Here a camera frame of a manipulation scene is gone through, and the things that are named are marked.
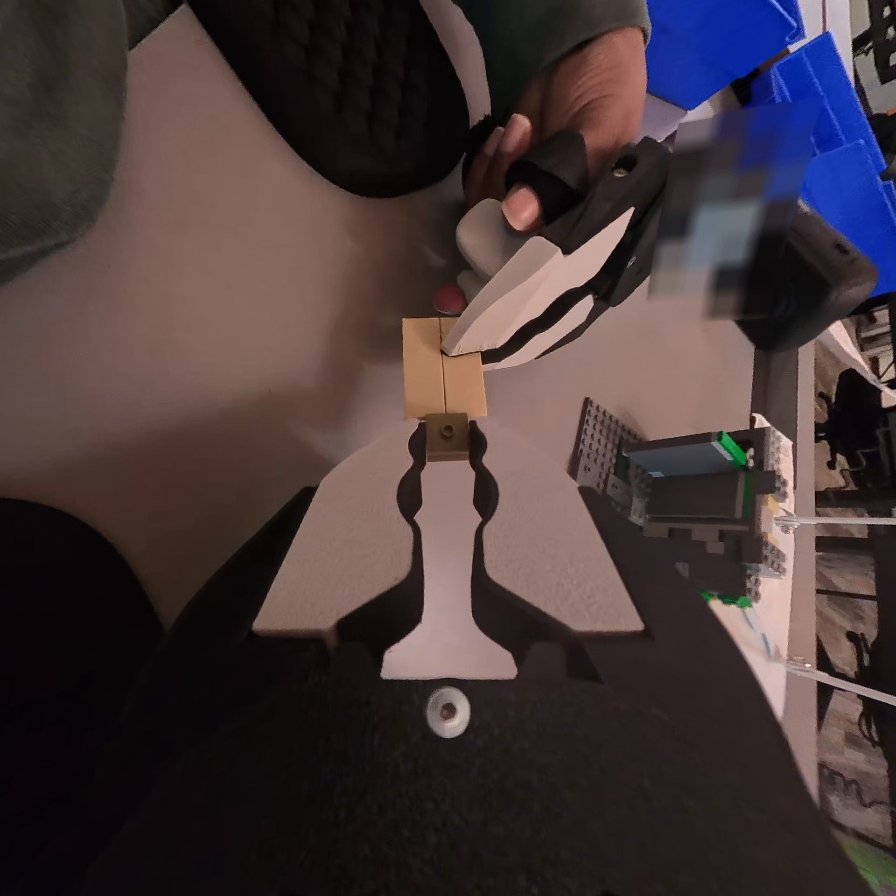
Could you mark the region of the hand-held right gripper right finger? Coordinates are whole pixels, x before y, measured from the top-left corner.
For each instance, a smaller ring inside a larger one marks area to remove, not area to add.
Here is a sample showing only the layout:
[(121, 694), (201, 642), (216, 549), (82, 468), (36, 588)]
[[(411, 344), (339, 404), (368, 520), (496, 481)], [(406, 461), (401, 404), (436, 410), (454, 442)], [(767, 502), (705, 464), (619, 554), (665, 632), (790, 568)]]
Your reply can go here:
[(488, 579), (577, 633), (642, 633), (574, 480), (524, 436), (476, 424), (470, 461)]

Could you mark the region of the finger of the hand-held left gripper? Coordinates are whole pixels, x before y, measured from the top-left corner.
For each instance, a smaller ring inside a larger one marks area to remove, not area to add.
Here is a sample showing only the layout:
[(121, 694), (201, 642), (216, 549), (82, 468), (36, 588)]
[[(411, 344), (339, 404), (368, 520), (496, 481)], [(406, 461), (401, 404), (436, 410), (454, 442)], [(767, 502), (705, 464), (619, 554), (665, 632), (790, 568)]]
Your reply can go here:
[(577, 340), (596, 319), (591, 293), (566, 293), (538, 318), (495, 350), (482, 353), (484, 370), (503, 370), (531, 363)]
[(557, 297), (583, 286), (608, 261), (633, 217), (630, 207), (584, 245), (565, 253), (550, 239), (532, 236), (483, 286), (454, 328), (442, 352), (456, 357), (494, 350), (543, 313)]

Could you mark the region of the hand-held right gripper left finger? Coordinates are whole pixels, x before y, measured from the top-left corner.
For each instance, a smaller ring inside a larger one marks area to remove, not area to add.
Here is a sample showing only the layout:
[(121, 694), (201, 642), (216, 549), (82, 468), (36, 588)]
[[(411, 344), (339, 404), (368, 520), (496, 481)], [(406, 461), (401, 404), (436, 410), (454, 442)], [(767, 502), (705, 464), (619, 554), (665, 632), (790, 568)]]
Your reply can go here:
[(315, 635), (402, 581), (413, 536), (398, 488), (418, 420), (391, 427), (321, 482), (252, 625), (259, 635)]

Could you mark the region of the tan and brown brick assembly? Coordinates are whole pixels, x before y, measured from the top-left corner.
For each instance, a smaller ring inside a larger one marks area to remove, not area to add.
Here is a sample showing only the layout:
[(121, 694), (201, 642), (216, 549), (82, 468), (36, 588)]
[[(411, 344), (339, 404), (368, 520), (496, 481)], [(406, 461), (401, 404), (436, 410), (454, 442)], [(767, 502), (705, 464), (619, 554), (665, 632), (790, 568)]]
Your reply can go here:
[(458, 319), (405, 318), (401, 323), (406, 420), (422, 424), (428, 462), (465, 461), (469, 423), (487, 416), (481, 356), (442, 351)]

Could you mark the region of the person's left forearm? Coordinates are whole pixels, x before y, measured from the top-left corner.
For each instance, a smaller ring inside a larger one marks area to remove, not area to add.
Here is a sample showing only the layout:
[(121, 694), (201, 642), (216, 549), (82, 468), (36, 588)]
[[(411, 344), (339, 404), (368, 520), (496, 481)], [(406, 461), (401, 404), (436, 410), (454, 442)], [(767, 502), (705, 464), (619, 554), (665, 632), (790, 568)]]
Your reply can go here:
[(484, 58), (491, 113), (511, 111), (537, 75), (621, 28), (651, 35), (644, 1), (456, 1)]

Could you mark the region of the grey desk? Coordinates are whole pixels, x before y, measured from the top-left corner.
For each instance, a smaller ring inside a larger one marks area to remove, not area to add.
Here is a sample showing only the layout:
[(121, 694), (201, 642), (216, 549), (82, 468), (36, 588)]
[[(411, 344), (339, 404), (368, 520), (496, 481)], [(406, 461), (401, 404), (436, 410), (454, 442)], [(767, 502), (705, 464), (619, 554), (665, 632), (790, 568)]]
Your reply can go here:
[[(170, 625), (219, 566), (301, 488), (400, 427), (400, 321), (454, 279), (460, 178), (390, 200), (348, 195), (288, 149), (182, 6), (129, 53), (111, 196), (71, 247), (2, 287), (2, 497), (47, 505), (113, 547), (93, 558), (16, 524), (14, 543), (74, 619), (125, 627), (130, 590)], [(504, 427), (566, 472), (586, 396), (648, 438), (748, 423), (753, 350), (646, 285), (567, 349), (486, 377), (486, 429)], [(387, 654), (390, 678), (511, 670), (463, 619), (472, 536), (450, 485), (424, 472), (424, 633)], [(28, 532), (28, 542), (24, 541)]]

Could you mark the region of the person's left hand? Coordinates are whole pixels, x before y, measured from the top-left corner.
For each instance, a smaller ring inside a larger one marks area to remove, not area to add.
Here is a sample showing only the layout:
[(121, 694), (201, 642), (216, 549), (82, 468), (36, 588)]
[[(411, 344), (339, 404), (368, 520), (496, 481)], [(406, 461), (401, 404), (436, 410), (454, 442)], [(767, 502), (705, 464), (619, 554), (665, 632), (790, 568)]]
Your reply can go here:
[(593, 182), (637, 137), (646, 84), (644, 34), (636, 27), (595, 38), (553, 64), (514, 101), (508, 122), (492, 131), (473, 158), (464, 181), (465, 209), (487, 198), (500, 200), (510, 228), (539, 229), (538, 196), (525, 185), (505, 188), (510, 165), (555, 133), (577, 131)]

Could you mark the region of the grey toy brick model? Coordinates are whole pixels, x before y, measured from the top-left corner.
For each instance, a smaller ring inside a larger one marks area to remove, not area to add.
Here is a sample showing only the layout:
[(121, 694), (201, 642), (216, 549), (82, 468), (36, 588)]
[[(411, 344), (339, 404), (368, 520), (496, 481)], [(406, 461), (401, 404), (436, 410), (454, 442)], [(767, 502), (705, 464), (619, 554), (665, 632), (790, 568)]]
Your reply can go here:
[(747, 610), (790, 582), (793, 444), (761, 415), (747, 429), (647, 440), (585, 398), (570, 474), (649, 539), (669, 544), (703, 599)]

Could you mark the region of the blue plastic bin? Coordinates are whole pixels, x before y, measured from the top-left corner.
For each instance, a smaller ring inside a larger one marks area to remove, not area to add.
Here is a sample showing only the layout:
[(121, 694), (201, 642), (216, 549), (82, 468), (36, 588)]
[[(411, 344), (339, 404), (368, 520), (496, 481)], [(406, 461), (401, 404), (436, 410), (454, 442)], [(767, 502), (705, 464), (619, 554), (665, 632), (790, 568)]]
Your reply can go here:
[(846, 2), (649, 1), (647, 91), (687, 112), (737, 80), (747, 106), (819, 98), (801, 197), (878, 268), (878, 297), (895, 288), (894, 185), (821, 6), (847, 23)]

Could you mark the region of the black knitted cloth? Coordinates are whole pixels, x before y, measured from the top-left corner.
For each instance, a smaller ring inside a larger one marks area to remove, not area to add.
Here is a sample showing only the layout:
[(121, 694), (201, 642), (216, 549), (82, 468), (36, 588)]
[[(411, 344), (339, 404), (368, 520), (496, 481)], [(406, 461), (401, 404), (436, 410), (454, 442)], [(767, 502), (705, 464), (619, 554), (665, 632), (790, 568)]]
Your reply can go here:
[(265, 118), (331, 184), (406, 196), (450, 174), (469, 113), (419, 1), (191, 1)]

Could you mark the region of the clear plastic rod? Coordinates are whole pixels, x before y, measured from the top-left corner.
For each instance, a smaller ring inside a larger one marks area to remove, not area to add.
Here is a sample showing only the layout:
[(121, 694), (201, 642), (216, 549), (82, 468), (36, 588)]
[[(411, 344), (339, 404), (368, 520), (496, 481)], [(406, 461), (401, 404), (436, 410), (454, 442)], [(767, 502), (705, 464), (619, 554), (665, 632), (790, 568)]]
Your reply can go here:
[(896, 700), (894, 694), (863, 686), (855, 681), (847, 680), (846, 678), (839, 678), (833, 674), (823, 672), (810, 664), (796, 662), (792, 659), (784, 659), (779, 655), (772, 655), (769, 662), (784, 668), (793, 676), (810, 679), (817, 684), (831, 686), (844, 692), (854, 693), (863, 699), (873, 700), (893, 708), (895, 707)]
[(796, 516), (793, 514), (780, 514), (773, 518), (773, 523), (781, 530), (791, 531), (801, 526), (858, 526), (865, 525), (869, 527), (894, 527), (896, 520), (894, 516), (889, 517), (831, 517), (831, 516)]

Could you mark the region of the black office chair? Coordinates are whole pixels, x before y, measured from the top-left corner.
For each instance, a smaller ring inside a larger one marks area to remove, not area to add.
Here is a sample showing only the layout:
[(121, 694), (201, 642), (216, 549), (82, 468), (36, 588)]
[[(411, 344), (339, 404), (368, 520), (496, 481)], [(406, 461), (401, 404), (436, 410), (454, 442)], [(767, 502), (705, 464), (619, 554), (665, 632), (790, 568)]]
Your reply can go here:
[(817, 393), (826, 419), (814, 424), (814, 441), (828, 446), (827, 469), (843, 458), (851, 473), (894, 474), (894, 406), (882, 405), (882, 391), (855, 368), (840, 373), (830, 396)]

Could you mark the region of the person's green jacket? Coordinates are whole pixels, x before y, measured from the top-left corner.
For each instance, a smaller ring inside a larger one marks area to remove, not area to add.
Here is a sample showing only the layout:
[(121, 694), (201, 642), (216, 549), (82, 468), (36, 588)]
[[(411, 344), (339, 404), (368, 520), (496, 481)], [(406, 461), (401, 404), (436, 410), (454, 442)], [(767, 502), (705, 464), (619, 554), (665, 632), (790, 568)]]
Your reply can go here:
[(118, 1), (1, 3), (1, 283), (82, 237), (113, 184), (125, 118)]

